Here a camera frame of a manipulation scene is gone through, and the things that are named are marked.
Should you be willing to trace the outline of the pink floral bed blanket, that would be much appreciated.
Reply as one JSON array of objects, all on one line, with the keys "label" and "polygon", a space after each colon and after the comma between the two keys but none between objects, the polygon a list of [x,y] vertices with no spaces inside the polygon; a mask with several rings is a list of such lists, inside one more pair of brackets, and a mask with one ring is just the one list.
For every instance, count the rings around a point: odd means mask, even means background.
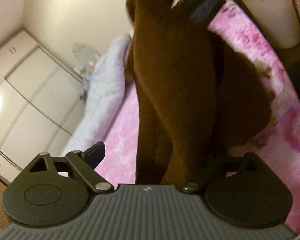
[{"label": "pink floral bed blanket", "polygon": [[[235,2],[227,1],[222,6],[210,29],[263,70],[264,84],[273,97],[270,125],[230,153],[236,156],[257,153],[287,185],[293,195],[293,207],[286,223],[300,234],[300,102],[294,87],[275,51]],[[96,168],[113,185],[135,181],[138,130],[138,97],[131,83],[108,132],[106,156]]]}]

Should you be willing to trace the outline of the white striped duvet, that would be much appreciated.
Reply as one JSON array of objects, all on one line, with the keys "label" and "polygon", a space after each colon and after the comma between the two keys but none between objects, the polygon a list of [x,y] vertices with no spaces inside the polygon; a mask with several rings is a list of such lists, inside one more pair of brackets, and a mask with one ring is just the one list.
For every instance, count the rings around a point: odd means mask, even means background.
[{"label": "white striped duvet", "polygon": [[94,67],[84,116],[61,156],[73,150],[85,151],[106,138],[125,97],[124,65],[131,41],[129,34],[114,38]]}]

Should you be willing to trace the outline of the white wardrobe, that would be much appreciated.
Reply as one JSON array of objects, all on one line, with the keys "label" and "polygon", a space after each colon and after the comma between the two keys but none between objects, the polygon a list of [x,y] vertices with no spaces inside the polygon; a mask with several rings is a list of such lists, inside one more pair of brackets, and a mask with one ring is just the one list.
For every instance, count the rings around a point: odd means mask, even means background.
[{"label": "white wardrobe", "polygon": [[41,152],[61,155],[83,116],[83,83],[26,31],[0,47],[0,178]]}]

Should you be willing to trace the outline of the white pillow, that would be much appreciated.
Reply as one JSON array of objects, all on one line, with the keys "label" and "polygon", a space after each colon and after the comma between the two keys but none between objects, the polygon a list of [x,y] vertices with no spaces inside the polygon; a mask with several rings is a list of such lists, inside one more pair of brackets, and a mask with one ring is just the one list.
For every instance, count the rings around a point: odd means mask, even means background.
[{"label": "white pillow", "polygon": [[272,47],[289,49],[300,43],[300,22],[293,0],[242,0]]}]

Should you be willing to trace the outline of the brown knit cardigan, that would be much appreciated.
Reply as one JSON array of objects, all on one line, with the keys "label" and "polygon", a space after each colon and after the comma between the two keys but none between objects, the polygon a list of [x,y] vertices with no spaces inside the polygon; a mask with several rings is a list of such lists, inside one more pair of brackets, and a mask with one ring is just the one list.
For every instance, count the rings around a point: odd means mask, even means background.
[{"label": "brown knit cardigan", "polygon": [[162,0],[127,0],[134,36],[125,66],[136,85],[137,184],[202,178],[271,117],[254,65]]}]

